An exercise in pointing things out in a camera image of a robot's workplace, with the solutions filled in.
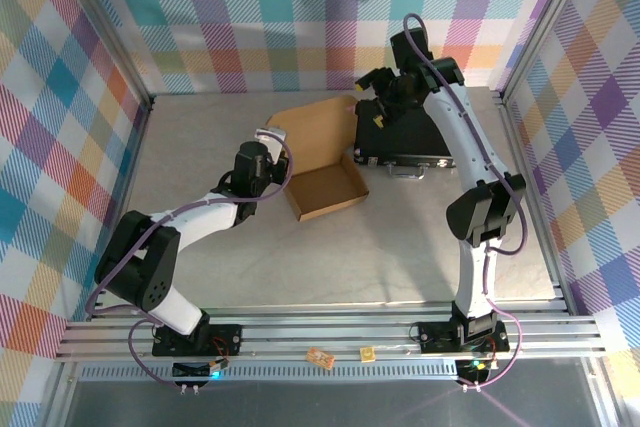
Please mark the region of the brown cardboard folding box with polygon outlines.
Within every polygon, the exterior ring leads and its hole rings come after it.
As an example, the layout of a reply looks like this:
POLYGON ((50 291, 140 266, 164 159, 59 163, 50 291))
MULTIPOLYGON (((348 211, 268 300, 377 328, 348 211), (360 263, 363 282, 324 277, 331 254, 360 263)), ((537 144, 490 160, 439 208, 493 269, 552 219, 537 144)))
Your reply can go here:
POLYGON ((266 123, 286 132, 293 175, 285 194, 300 222, 353 206, 369 194, 350 153, 357 116, 345 108, 356 103, 340 95, 280 111, 266 123))

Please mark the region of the black hard case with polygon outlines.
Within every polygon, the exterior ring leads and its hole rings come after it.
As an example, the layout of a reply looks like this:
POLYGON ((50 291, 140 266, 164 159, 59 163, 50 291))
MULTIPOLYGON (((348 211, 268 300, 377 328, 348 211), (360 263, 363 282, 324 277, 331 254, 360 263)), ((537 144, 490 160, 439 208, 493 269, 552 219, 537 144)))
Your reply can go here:
POLYGON ((377 110, 373 100, 358 101, 355 114, 357 164, 385 167, 392 178, 412 180, 423 179, 429 169, 455 167, 441 133, 423 110, 411 110, 384 128, 374 122, 377 110))

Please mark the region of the orange paper tag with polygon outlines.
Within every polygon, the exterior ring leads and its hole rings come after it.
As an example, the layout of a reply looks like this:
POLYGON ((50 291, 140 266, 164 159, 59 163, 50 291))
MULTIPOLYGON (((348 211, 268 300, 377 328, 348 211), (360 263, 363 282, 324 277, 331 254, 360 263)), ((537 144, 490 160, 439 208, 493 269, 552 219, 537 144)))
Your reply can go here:
POLYGON ((307 362, 312 363, 316 366, 319 366, 325 370, 331 370, 335 364, 334 355, 316 347, 311 347, 307 351, 305 355, 305 359, 307 362))

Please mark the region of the perforated metal strip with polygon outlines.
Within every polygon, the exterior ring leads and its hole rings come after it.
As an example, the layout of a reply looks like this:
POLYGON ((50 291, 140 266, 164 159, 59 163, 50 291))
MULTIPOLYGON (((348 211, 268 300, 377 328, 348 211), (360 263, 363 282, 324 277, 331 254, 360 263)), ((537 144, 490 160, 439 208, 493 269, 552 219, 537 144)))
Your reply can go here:
POLYGON ((407 361, 385 361, 373 363, 339 362, 326 370, 308 362, 241 361, 234 362, 220 372, 207 372, 204 376, 180 376, 178 369, 170 363, 156 364, 150 368, 154 374, 175 382, 196 381, 310 381, 329 382, 377 380, 454 380, 457 378, 456 363, 443 359, 407 361))

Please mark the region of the aluminium table side rail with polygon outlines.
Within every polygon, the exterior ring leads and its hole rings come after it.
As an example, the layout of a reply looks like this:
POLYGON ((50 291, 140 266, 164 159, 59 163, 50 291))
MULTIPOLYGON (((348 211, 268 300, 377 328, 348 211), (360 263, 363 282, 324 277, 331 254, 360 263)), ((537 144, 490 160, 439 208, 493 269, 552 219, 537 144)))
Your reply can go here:
POLYGON ((536 240, 537 246, 545 261, 546 269, 550 281, 554 286, 558 286, 562 298, 566 305, 566 310, 570 315, 577 315, 576 305, 573 295, 568 286, 566 276, 563 272, 559 254, 554 244, 550 227, 547 225, 544 208, 537 184, 528 160, 524 144, 519 136, 511 107, 504 101, 497 90, 491 90, 491 98, 494 106, 500 114, 505 136, 509 144, 509 149, 517 170, 524 176, 527 182, 527 190, 524 196, 528 214, 528 228, 532 233, 528 234, 527 245, 531 245, 536 240))
MULTIPOLYGON (((143 103, 140 108, 140 114, 136 115, 136 119, 134 122, 134 133, 130 136, 128 143, 128 147, 126 152, 129 153, 129 160, 125 162, 126 170, 124 171, 124 177, 120 184, 120 186, 116 187, 116 207, 114 213, 108 218, 107 227, 109 228, 108 232, 105 234, 105 238, 102 243, 99 244, 102 247, 101 253, 106 250, 107 244, 111 235, 114 233, 117 222, 124 215, 131 195, 131 189, 134 183, 134 177, 136 173, 137 163, 139 159, 139 155, 141 152, 144 135, 147 131, 147 127, 149 124, 149 118, 151 113, 154 111, 154 104, 156 102, 156 97, 152 95, 150 99, 143 103)), ((85 320, 93 319, 99 316, 97 307, 100 306, 98 302, 99 296, 105 291, 105 287, 100 287, 94 279, 94 274, 96 270, 93 269, 90 271, 92 285, 94 286, 94 290, 89 294, 86 299, 86 302, 83 306, 83 310, 85 313, 85 320)))

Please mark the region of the aluminium mounting rail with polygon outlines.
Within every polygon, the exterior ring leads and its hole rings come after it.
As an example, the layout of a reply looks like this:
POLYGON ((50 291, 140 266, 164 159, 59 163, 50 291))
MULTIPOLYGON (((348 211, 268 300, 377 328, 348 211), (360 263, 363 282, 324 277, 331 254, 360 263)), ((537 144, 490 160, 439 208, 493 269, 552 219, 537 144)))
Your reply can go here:
MULTIPOLYGON (((591 316, 570 315, 560 299, 502 304, 509 344, 525 359, 601 356, 605 345, 591 316)), ((415 359, 415 324, 450 317, 447 303, 392 302, 220 308, 215 324, 240 324, 242 360, 301 360, 311 347, 339 361, 357 360, 361 347, 372 346, 379 360, 415 359)), ((154 337, 132 315, 106 315, 72 322, 56 355, 59 361, 124 360, 131 352, 148 359, 154 337)))

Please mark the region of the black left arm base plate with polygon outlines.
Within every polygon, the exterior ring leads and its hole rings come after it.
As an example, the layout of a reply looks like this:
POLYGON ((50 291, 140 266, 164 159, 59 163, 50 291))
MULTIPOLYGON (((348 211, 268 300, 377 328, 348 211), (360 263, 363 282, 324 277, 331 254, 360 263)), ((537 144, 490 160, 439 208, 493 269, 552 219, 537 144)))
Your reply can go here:
POLYGON ((242 341, 240 324, 203 324, 190 335, 161 327, 155 331, 154 357, 237 356, 242 341))

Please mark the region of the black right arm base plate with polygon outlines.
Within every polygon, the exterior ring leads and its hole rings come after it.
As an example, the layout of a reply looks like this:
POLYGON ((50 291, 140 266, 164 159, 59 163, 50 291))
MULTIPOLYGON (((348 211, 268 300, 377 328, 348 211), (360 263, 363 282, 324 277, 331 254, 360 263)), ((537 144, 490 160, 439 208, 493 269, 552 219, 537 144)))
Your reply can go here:
POLYGON ((477 332, 467 332, 466 325, 454 318, 446 322, 417 322, 414 339, 423 354, 431 353, 503 353, 510 350, 505 324, 490 321, 477 332))

